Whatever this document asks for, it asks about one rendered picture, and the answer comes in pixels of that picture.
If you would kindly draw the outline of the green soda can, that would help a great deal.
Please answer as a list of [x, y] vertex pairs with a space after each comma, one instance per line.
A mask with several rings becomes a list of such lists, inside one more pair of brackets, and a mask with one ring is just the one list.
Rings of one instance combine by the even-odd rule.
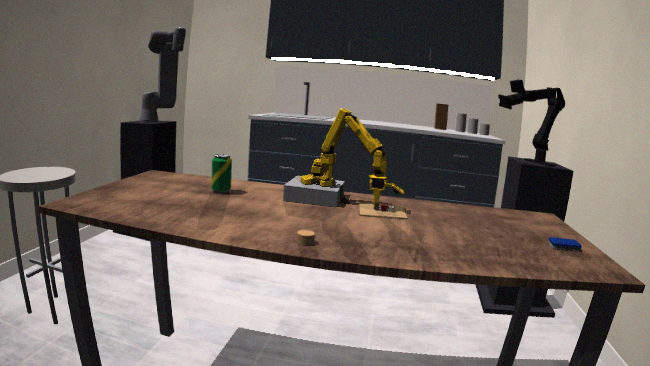
[[212, 190], [228, 193], [231, 190], [232, 160], [228, 154], [215, 154], [212, 159]]

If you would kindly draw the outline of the tan flat mat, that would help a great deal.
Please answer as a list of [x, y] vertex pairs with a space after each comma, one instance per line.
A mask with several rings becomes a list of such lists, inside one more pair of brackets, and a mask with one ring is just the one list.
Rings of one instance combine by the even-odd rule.
[[374, 209], [374, 203], [362, 203], [359, 202], [359, 213], [360, 216], [370, 216], [370, 217], [383, 217], [383, 218], [396, 218], [396, 219], [408, 219], [407, 215], [403, 209], [403, 206], [399, 205], [390, 205], [394, 206], [394, 212], [389, 212], [388, 208], [386, 211], [381, 210], [381, 205], [379, 204], [379, 210]]

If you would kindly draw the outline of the tan short cylinder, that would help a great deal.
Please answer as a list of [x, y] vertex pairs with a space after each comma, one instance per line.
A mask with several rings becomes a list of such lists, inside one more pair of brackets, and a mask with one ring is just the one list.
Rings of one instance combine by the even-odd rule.
[[309, 230], [300, 230], [297, 232], [297, 244], [302, 246], [314, 245], [315, 233]]

